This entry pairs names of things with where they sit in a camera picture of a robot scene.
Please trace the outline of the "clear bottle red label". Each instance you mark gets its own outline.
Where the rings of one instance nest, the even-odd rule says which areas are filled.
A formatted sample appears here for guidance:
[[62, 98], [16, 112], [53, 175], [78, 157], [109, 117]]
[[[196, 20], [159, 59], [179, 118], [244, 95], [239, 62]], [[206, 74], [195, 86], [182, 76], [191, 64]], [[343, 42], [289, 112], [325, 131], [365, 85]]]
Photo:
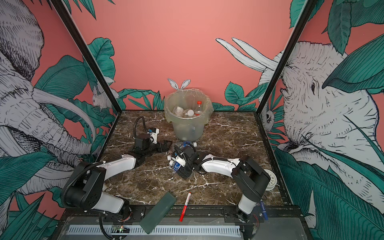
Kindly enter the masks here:
[[197, 101], [197, 107], [194, 110], [196, 116], [200, 116], [203, 112], [203, 102], [202, 101]]

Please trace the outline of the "bottle with sunflower label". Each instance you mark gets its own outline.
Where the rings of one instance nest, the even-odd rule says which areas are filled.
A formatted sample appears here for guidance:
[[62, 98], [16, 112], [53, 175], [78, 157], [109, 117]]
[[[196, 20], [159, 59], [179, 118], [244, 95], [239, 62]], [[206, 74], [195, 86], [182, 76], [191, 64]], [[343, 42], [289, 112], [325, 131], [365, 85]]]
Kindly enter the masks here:
[[194, 116], [195, 116], [195, 112], [192, 109], [186, 109], [183, 112], [183, 117], [184, 118], [193, 118]]

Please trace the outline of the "clear bottle yellow white label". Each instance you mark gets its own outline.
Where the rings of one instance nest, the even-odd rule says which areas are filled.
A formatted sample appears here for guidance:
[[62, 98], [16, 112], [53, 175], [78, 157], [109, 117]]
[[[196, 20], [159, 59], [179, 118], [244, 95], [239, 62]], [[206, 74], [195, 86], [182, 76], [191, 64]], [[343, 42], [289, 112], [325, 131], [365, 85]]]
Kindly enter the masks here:
[[182, 117], [183, 114], [184, 114], [184, 109], [179, 107], [179, 106], [175, 106], [172, 113], [177, 116], [177, 117]]

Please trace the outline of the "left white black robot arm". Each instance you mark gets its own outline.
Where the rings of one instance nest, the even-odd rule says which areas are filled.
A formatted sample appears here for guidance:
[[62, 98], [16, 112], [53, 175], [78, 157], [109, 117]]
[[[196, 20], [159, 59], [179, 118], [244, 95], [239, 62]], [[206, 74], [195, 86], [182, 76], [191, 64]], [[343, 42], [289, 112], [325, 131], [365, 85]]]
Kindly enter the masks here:
[[104, 182], [115, 175], [141, 166], [146, 158], [154, 154], [168, 152], [171, 145], [172, 141], [156, 141], [151, 134], [140, 134], [130, 151], [118, 160], [78, 164], [62, 189], [62, 205], [65, 208], [79, 208], [83, 211], [120, 213], [129, 202], [105, 193]]

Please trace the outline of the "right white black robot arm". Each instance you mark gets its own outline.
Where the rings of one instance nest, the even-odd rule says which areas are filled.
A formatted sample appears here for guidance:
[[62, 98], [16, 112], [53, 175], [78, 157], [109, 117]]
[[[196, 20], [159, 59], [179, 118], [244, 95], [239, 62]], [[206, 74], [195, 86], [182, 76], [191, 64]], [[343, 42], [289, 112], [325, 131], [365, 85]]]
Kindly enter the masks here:
[[235, 213], [230, 216], [243, 223], [255, 218], [252, 212], [272, 180], [270, 174], [247, 155], [235, 159], [222, 158], [199, 152], [194, 146], [186, 145], [183, 148], [175, 146], [167, 159], [173, 171], [185, 180], [193, 172], [200, 175], [216, 173], [232, 178], [241, 190], [242, 197]]

